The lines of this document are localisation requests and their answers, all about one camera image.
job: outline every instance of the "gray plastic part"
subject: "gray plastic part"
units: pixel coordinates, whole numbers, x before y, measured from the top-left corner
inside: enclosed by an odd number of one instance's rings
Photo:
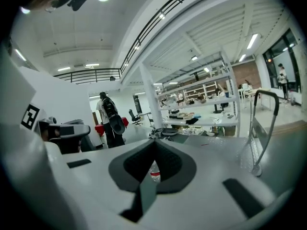
[[[163,140],[187,153],[197,164],[194,179],[179,193],[157,195],[138,224],[118,214],[131,206],[134,193],[119,190],[108,173],[117,156],[147,142],[116,149],[61,155],[58,147],[18,126],[1,126],[1,159],[16,191],[56,229],[225,229],[247,220],[223,186],[237,179],[264,207],[275,197],[258,178],[226,161],[214,150]],[[67,162],[91,163],[69,169]]]

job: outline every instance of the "person standing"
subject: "person standing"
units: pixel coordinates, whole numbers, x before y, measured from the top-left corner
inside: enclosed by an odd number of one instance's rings
[[[284,102],[288,101],[288,91],[287,91],[287,74],[282,64],[278,65],[280,67],[278,82],[282,86]]]
[[[113,131],[113,129],[110,125],[109,118],[108,118],[106,111],[103,107],[104,101],[108,99],[113,104],[114,111],[117,113],[118,111],[117,111],[117,108],[116,108],[114,102],[109,97],[107,97],[105,92],[101,92],[99,95],[100,95],[100,101],[97,102],[96,110],[99,111],[99,114],[100,114],[100,117],[101,117],[101,120],[102,120],[102,124],[105,128],[107,146],[109,148],[113,148],[113,147],[125,145],[122,135],[116,134]]]

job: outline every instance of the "column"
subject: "column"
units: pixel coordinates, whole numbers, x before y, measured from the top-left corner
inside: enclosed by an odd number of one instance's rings
[[[154,84],[153,84],[154,82],[153,82],[152,75],[144,64],[140,65],[140,72],[141,72],[146,96],[148,99],[150,111],[153,116],[154,126],[155,128],[163,128],[162,114],[161,114],[161,111],[159,111],[160,106],[159,106],[157,94],[154,90]]]

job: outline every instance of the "black rectangle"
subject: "black rectangle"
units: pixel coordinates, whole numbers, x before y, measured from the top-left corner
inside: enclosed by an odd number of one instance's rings
[[[78,161],[74,161],[74,162],[68,162],[67,165],[70,169],[72,168],[76,168],[85,164],[91,163],[91,161],[89,159],[82,159],[82,160],[78,160]]]
[[[261,203],[238,180],[228,179],[223,184],[248,218],[264,209]]]
[[[70,127],[60,127],[59,135],[60,136],[69,136],[75,133],[73,126]]]

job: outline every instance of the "railing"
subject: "railing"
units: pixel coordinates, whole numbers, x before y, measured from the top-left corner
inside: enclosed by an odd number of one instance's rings
[[[137,51],[135,48],[140,47],[147,35],[155,28],[155,26],[162,20],[161,17],[165,17],[170,13],[175,7],[183,3],[184,0],[169,0],[164,4],[158,12],[150,19],[150,21],[144,26],[138,37],[135,39],[133,45],[128,51],[123,63],[120,67],[121,75],[125,71],[126,67],[129,65],[130,60]]]
[[[119,68],[105,68],[68,72],[55,75],[54,77],[76,84],[82,84],[110,80],[110,77],[114,77],[115,80],[119,80],[121,74]]]

